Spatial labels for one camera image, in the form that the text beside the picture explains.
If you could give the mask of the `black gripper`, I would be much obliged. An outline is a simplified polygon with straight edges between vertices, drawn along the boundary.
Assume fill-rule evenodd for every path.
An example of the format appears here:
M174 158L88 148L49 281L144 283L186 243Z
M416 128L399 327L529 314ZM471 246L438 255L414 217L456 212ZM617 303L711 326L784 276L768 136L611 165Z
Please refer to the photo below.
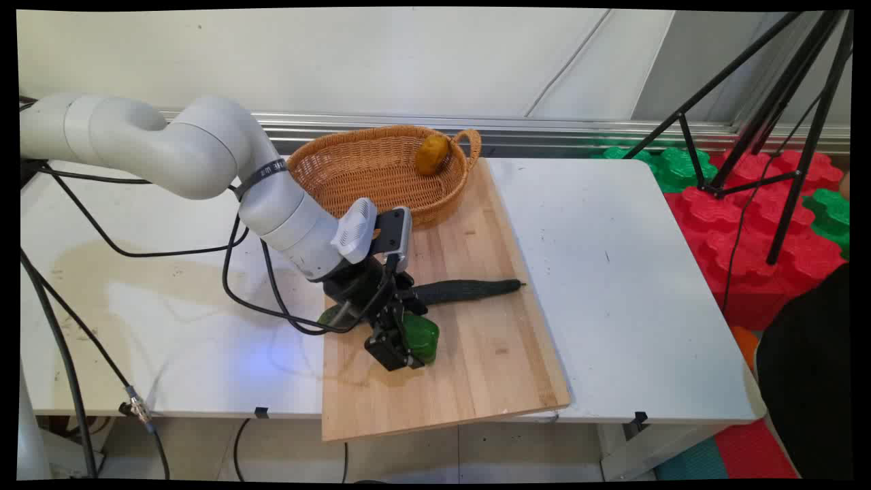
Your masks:
M326 296L335 303L323 312L325 329L346 333L359 323L378 314L400 291L405 310L417 316L427 314L427 306L414 290L414 279L397 270L394 257L382 264L368 257L358 264L329 275L323 281ZM365 350L388 372L423 368L425 363L408 345L402 321L373 318L372 334L365 341Z

